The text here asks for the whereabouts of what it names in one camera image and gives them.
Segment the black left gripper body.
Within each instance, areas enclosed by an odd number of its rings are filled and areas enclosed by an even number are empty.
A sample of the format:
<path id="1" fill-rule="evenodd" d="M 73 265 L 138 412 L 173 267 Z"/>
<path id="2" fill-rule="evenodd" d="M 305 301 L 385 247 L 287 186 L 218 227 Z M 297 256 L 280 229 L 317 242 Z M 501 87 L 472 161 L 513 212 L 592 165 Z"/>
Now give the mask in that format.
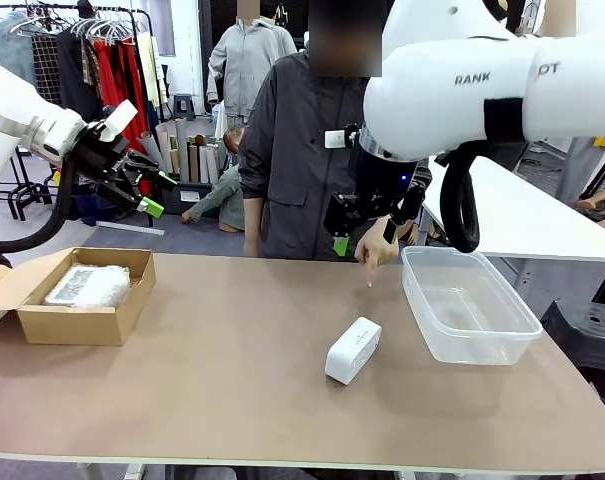
<path id="1" fill-rule="evenodd" d="M 106 200 L 141 200 L 139 164 L 128 155 L 128 140 L 113 135 L 104 121 L 92 122 L 70 152 L 76 172 L 91 180 Z"/>

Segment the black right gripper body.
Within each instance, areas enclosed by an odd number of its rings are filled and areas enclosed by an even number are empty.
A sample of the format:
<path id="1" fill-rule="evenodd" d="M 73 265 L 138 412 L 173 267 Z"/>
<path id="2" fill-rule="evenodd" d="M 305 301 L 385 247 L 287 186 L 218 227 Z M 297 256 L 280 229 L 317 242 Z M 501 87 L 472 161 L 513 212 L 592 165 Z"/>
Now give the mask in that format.
<path id="1" fill-rule="evenodd" d="M 377 157 L 361 146 L 351 149 L 349 174 L 355 180 L 350 194 L 334 192 L 324 218 L 332 236 L 351 235 L 366 222 L 389 216 L 412 184 L 416 163 Z"/>

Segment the person's left hand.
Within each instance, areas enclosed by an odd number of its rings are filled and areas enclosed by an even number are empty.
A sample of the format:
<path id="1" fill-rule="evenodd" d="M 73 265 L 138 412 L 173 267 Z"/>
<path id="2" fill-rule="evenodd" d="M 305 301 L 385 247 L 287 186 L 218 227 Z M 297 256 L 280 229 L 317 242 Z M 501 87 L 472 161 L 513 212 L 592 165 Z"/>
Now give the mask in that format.
<path id="1" fill-rule="evenodd" d="M 391 243 L 384 237 L 389 220 L 389 216 L 377 219 L 356 246 L 355 258 L 365 267 L 368 287 L 373 285 L 378 267 L 391 262 L 399 253 L 396 236 L 393 236 Z"/>

